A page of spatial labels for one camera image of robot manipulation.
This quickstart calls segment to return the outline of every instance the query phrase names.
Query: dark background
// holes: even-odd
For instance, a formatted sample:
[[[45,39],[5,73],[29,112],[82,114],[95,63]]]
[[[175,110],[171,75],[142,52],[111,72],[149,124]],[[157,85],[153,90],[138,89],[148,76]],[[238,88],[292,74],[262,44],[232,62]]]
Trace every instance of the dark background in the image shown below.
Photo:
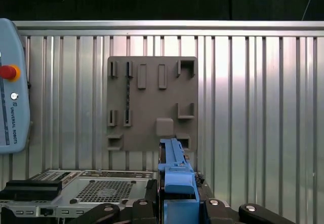
[[[232,0],[232,5],[229,0],[0,0],[0,17],[11,20],[301,20],[307,3],[308,0]],[[324,20],[324,0],[311,1],[305,20]]]

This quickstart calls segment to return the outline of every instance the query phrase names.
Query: blue robot part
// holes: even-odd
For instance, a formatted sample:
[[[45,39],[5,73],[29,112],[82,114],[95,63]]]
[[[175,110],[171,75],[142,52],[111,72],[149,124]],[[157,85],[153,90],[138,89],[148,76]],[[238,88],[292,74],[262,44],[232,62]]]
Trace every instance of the blue robot part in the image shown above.
[[[185,195],[186,199],[171,198],[164,200],[165,224],[199,223],[199,194],[195,174],[184,157],[184,149],[177,139],[162,139],[160,146],[165,148],[165,163],[158,165],[164,175],[166,194]]]
[[[16,26],[0,19],[0,154],[25,148],[30,110],[25,53]]]

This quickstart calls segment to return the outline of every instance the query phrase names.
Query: red emergency stop button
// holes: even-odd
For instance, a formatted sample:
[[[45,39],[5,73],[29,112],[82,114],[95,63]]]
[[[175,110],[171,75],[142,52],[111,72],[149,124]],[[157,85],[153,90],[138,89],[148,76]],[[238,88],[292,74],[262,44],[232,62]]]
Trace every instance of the red emergency stop button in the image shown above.
[[[16,68],[10,65],[0,66],[0,77],[7,80],[13,80],[17,75]]]

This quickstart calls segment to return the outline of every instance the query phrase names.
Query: bolt head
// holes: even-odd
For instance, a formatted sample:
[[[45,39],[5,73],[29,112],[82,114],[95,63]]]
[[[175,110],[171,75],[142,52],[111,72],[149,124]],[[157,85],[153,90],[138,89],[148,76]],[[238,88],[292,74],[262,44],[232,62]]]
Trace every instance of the bolt head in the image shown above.
[[[112,208],[111,207],[106,207],[106,208],[104,208],[104,211],[112,211]]]
[[[212,205],[218,205],[218,201],[217,201],[217,200],[211,200],[210,203],[211,203]]]
[[[248,211],[251,211],[251,212],[253,212],[253,211],[256,210],[255,207],[252,206],[252,205],[247,205],[245,208],[246,208]]]
[[[10,98],[11,98],[12,100],[17,100],[17,98],[18,98],[18,94],[15,93],[15,92],[13,92],[13,93],[11,93]]]

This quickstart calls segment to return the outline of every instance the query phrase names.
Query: corrugated metal wall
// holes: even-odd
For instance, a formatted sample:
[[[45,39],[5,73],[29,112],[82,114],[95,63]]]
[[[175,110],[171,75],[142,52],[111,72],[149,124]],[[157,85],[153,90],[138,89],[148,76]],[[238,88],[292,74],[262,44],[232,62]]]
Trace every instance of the corrugated metal wall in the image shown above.
[[[199,147],[190,157],[215,196],[233,208],[254,202],[297,223],[322,223],[324,24],[245,24],[249,30],[18,23],[34,124],[28,149],[0,157],[3,186],[49,167],[156,170],[157,152],[106,149],[107,58],[196,56]]]

